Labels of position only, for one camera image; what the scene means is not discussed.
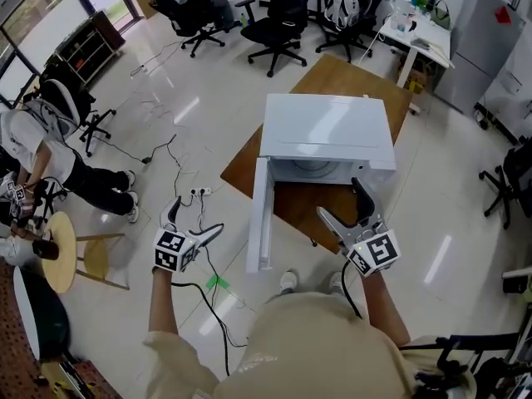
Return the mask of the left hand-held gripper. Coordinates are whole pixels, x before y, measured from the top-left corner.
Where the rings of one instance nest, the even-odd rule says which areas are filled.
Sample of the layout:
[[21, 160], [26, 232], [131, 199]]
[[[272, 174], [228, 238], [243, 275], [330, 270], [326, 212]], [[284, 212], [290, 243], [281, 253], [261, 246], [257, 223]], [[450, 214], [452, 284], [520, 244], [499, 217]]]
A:
[[198, 232], [180, 231], [176, 227], [176, 215], [181, 206], [178, 195], [169, 202], [160, 214], [160, 227], [154, 239], [155, 260], [157, 268], [170, 272], [184, 272], [195, 261], [199, 248], [206, 247], [223, 231], [224, 224], [214, 224]]

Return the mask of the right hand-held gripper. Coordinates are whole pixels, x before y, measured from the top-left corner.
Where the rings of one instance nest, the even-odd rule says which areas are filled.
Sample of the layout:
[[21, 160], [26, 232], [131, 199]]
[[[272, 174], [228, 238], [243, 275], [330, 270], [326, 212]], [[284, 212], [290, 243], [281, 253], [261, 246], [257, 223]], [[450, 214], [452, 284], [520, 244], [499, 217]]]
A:
[[401, 257], [401, 251], [394, 230], [383, 219], [381, 202], [374, 190], [358, 177], [352, 177], [351, 182], [356, 196], [355, 226], [347, 226], [321, 206], [317, 213], [337, 238], [342, 255], [367, 278], [390, 268]]

